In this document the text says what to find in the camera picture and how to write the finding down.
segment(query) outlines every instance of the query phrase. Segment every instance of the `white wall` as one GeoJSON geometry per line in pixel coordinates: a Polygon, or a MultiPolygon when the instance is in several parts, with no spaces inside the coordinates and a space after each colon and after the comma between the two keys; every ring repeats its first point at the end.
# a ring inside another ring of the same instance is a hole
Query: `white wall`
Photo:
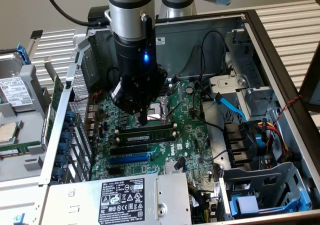
{"type": "MultiPolygon", "coordinates": [[[[107,0],[55,0],[68,14],[86,21],[91,7],[103,6],[107,0]]],[[[196,0],[198,13],[222,9],[246,8],[268,4],[288,3],[303,0],[233,0],[223,7],[196,0]]],[[[160,9],[161,0],[155,0],[155,9],[160,9]]],[[[62,17],[48,0],[0,0],[0,49],[15,47],[18,42],[27,46],[33,30],[54,31],[74,28],[75,25],[62,17]]]]}

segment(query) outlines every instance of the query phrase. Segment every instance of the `blue pcie slot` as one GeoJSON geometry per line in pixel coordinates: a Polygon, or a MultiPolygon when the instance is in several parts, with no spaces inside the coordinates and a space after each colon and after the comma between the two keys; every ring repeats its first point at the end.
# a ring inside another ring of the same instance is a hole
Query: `blue pcie slot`
{"type": "Polygon", "coordinates": [[[128,164],[128,163],[136,163],[136,162],[150,162],[150,154],[141,153],[141,154],[134,154],[129,156],[112,157],[109,159],[110,165],[128,164]]]}

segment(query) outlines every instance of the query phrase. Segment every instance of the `power supply label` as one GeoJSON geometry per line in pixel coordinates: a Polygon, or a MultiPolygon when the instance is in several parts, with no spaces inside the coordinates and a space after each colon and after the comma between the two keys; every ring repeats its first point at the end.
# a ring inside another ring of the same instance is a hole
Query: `power supply label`
{"type": "Polygon", "coordinates": [[[12,107],[32,104],[30,95],[21,77],[0,79],[0,87],[12,107]]]}
{"type": "Polygon", "coordinates": [[[116,225],[145,220],[145,179],[102,183],[99,224],[116,225]]]}

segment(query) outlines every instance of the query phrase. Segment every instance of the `blue led light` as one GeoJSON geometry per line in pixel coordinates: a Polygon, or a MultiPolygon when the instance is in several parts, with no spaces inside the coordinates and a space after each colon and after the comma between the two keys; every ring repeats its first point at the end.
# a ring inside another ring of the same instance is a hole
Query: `blue led light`
{"type": "Polygon", "coordinates": [[[147,53],[144,54],[143,60],[145,63],[149,62],[149,55],[147,53]]]}

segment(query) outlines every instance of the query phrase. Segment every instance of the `motherboard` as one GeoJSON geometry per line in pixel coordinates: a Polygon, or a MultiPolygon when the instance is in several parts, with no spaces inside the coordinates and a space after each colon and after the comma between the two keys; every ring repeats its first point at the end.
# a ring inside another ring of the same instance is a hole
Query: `motherboard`
{"type": "Polygon", "coordinates": [[[212,158],[212,152],[207,125],[195,116],[200,102],[195,96],[193,108],[194,86],[182,80],[169,91],[167,85],[163,96],[150,105],[146,126],[117,108],[107,94],[99,96],[88,113],[94,152],[91,180],[185,172],[188,183],[213,190],[217,173],[212,162],[204,161],[212,158]],[[179,161],[185,163],[177,170],[179,161]]]}

